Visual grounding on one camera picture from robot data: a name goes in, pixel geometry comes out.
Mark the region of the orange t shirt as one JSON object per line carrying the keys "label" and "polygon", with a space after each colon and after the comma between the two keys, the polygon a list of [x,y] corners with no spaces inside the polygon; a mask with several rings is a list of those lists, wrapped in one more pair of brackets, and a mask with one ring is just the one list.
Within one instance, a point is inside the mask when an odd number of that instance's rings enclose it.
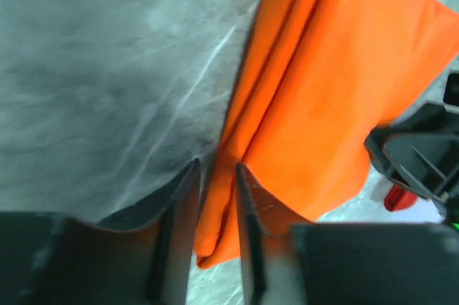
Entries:
{"label": "orange t shirt", "polygon": [[355,197],[364,140],[401,116],[458,54],[438,0],[262,0],[197,225],[197,265],[240,254],[235,167],[316,220]]}

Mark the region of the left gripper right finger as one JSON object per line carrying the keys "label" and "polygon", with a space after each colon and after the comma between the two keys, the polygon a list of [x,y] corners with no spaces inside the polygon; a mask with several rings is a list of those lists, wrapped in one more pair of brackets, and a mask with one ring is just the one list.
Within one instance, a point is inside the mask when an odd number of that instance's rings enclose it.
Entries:
{"label": "left gripper right finger", "polygon": [[236,167],[246,304],[456,304],[458,231],[309,222]]}

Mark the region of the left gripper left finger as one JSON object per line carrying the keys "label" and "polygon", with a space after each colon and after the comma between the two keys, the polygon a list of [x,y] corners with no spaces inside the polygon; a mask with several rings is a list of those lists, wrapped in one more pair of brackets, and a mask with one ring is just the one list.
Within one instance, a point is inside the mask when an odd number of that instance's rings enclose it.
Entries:
{"label": "left gripper left finger", "polygon": [[1,214],[3,304],[184,304],[200,163],[97,223]]}

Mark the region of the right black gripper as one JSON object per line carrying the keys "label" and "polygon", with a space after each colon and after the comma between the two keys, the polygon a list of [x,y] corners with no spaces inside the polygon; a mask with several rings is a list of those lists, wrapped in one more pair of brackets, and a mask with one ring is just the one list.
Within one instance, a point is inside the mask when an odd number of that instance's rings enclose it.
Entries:
{"label": "right black gripper", "polygon": [[373,167],[392,182],[432,198],[443,224],[458,228],[458,112],[426,103],[364,142]]}

